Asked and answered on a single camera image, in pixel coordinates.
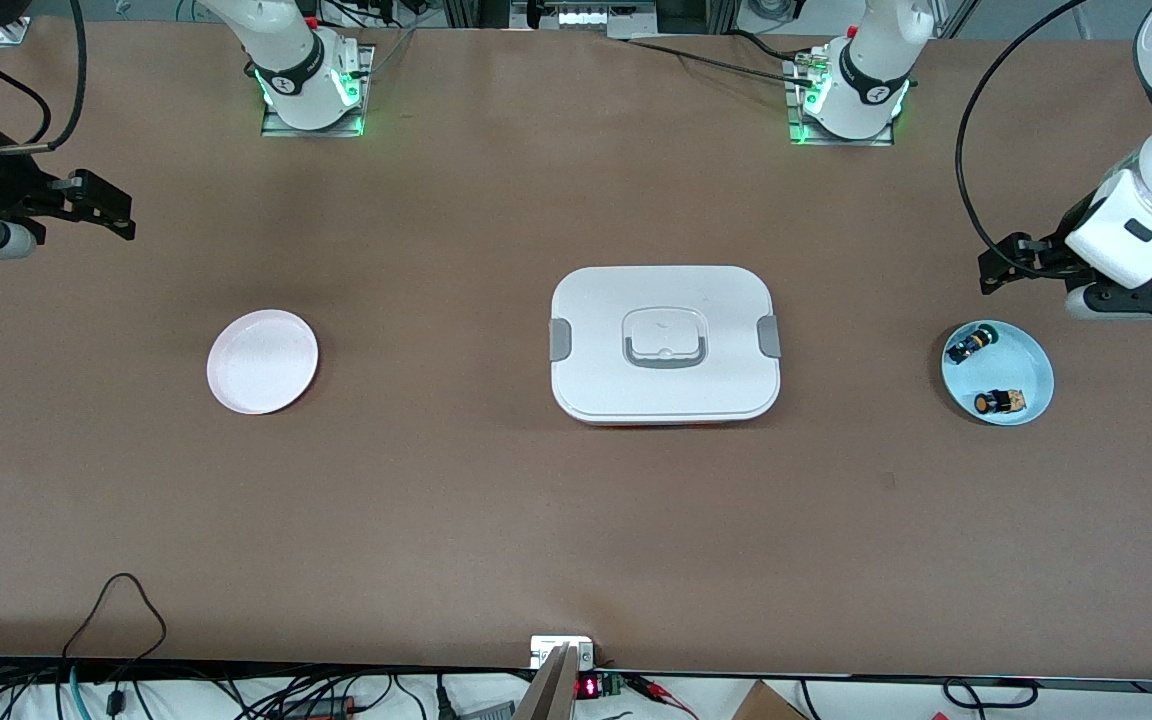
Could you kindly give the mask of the light blue round plate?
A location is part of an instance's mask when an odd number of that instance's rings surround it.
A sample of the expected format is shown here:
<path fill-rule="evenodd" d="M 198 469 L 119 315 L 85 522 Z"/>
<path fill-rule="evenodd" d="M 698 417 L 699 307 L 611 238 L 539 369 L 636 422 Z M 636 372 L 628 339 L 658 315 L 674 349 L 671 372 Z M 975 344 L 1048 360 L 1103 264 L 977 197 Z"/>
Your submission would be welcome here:
<path fill-rule="evenodd" d="M 964 364 L 954 365 L 947 361 L 946 348 L 980 323 L 996 328 L 996 342 L 970 356 Z M 940 370 L 947 396 L 960 414 L 992 427 L 1021 427 L 1038 419 L 1051 406 L 1055 392 L 1055 374 L 1043 346 L 1024 329 L 1002 320 L 982 319 L 960 325 L 943 342 L 934 365 Z M 988 389 L 1020 389 L 1026 397 L 1026 407 L 1020 414 L 982 416 L 973 409 L 973 397 Z"/>

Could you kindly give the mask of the pink round plate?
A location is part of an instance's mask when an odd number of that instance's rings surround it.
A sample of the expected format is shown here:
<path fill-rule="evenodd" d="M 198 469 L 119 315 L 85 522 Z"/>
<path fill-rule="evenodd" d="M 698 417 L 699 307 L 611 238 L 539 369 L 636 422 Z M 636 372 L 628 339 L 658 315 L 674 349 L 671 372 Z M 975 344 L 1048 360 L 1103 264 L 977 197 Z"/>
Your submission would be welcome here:
<path fill-rule="evenodd" d="M 314 382 L 320 347 L 298 314 L 262 309 L 221 331 L 206 361 L 212 397 L 233 414 L 278 414 Z"/>

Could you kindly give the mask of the white lidded lunch box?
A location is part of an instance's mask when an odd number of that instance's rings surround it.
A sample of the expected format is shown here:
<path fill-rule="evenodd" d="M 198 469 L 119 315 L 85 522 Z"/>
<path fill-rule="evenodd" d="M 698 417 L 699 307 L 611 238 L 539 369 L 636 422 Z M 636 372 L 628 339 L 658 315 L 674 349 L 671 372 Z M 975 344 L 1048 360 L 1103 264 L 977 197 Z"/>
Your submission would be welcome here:
<path fill-rule="evenodd" d="M 753 419 L 780 361 L 771 291 L 741 266 L 586 266 L 550 300 L 550 389 L 591 425 Z"/>

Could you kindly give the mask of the brown cardboard piece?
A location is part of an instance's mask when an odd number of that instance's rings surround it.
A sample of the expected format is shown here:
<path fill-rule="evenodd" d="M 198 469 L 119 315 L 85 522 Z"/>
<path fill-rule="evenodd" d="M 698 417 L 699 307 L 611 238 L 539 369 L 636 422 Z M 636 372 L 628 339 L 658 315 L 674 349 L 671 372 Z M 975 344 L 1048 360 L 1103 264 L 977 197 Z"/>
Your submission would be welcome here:
<path fill-rule="evenodd" d="M 732 720 L 812 720 L 763 680 L 755 680 Z"/>

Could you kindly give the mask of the red clip leads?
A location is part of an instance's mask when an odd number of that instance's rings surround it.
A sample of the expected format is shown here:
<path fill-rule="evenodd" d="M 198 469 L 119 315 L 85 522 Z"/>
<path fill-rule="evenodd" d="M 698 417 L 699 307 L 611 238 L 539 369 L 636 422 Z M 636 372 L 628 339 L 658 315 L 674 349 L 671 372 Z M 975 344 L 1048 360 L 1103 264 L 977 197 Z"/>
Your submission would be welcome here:
<path fill-rule="evenodd" d="M 700 717 L 696 715 L 685 703 L 677 700 L 664 685 L 632 673 L 622 673 L 621 679 L 627 688 L 630 688 L 635 694 L 641 694 L 641 697 L 646 698 L 646 700 L 684 712 L 687 717 L 690 717 L 690 720 L 700 720 Z"/>

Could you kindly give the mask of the black power adapter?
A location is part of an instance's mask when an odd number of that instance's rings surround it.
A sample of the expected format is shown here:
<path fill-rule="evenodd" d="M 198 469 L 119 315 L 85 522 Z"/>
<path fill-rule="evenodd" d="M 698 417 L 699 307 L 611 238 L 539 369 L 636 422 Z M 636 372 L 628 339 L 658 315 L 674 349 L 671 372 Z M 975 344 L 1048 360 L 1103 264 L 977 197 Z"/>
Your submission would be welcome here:
<path fill-rule="evenodd" d="M 278 720 L 351 720 L 356 708 L 349 696 L 306 697 L 289 702 Z"/>

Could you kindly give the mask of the small white mounting block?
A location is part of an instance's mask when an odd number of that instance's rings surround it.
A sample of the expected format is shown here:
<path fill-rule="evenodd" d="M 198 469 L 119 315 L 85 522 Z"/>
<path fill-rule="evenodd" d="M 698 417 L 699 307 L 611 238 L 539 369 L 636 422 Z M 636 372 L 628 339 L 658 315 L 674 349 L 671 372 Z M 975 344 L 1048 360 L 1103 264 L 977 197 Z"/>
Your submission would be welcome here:
<path fill-rule="evenodd" d="M 547 661 L 550 652 L 559 647 L 573 646 L 579 653 L 579 670 L 593 670 L 596 660 L 594 641 L 588 635 L 532 635 L 530 639 L 529 669 L 539 670 Z"/>

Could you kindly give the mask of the grey metal pole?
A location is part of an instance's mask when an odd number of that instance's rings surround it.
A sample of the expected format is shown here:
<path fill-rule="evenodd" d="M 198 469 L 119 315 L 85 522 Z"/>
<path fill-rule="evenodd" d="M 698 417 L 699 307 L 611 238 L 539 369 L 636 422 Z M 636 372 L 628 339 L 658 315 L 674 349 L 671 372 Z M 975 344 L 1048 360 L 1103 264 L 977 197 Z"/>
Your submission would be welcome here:
<path fill-rule="evenodd" d="M 579 660 L 579 644 L 552 647 L 517 703 L 511 720 L 571 720 Z"/>

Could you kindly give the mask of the green push-button switch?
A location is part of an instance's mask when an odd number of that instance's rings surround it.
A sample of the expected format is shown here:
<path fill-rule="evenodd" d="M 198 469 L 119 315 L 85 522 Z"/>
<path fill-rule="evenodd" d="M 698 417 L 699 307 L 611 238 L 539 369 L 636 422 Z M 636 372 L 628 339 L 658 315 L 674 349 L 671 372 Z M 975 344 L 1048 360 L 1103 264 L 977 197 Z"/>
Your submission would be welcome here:
<path fill-rule="evenodd" d="M 945 350 L 945 356 L 947 361 L 950 361 L 954 365 L 964 364 L 970 356 L 983 350 L 983 348 L 995 343 L 998 340 L 998 332 L 993 325 L 987 323 L 980 323 L 977 327 L 973 327 L 967 336 L 960 338 L 960 340 L 950 344 Z"/>

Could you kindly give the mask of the aluminium frame structure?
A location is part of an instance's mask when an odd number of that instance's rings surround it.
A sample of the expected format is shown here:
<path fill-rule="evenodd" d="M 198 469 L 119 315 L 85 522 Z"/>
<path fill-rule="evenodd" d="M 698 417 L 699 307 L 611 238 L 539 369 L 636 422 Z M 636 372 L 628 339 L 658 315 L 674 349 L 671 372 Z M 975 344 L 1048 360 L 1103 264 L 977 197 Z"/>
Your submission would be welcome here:
<path fill-rule="evenodd" d="M 609 38 L 722 35 L 742 0 L 433 0 L 452 28 L 552 29 Z"/>

